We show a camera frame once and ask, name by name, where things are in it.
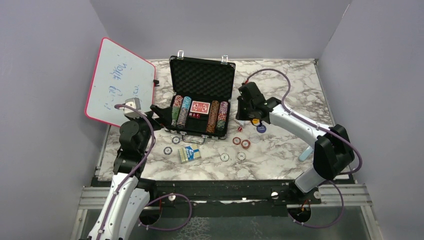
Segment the orange dealer button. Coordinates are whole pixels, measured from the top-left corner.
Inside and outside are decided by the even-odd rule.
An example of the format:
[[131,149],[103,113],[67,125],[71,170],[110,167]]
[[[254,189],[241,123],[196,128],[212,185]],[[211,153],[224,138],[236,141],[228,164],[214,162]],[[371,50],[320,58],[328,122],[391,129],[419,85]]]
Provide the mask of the orange dealer button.
[[259,119],[252,119],[252,120],[251,120],[251,123],[252,123],[254,126],[259,126],[259,125],[261,124],[261,122],[260,122],[260,120],[259,120]]

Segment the blue dealer button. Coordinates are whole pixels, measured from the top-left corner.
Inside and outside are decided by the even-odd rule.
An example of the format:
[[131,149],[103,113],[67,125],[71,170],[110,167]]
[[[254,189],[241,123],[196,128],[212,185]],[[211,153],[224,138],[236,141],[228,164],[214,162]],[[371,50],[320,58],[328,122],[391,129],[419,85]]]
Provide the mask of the blue dealer button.
[[258,133],[260,133],[260,134],[263,134],[263,133],[265,133],[265,132],[267,131],[267,127],[266,127],[265,125],[263,125],[263,124],[258,125],[258,126],[256,127],[256,131],[257,131]]

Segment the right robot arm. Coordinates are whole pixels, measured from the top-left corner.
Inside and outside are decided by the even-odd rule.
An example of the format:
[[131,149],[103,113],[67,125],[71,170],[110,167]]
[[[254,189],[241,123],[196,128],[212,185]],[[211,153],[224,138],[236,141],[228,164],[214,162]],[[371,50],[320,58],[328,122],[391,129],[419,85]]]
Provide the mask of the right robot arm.
[[313,122],[271,97],[265,99],[254,82],[242,84],[238,89],[236,119],[247,121],[258,119],[269,125],[289,131],[313,149],[313,162],[294,181],[288,190],[289,199],[300,204],[309,192],[327,180],[333,180],[355,158],[346,129],[337,124],[329,126]]

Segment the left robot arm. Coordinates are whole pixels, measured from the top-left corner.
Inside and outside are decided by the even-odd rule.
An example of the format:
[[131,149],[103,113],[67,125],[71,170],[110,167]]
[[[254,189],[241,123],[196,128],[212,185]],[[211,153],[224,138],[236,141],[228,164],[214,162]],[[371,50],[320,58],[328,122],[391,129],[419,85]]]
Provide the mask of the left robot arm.
[[103,208],[86,239],[126,240],[143,208],[157,200],[156,183],[141,177],[156,143],[155,131],[171,124],[171,107],[150,106],[142,113],[130,103],[117,104],[127,122],[119,128],[120,148]]

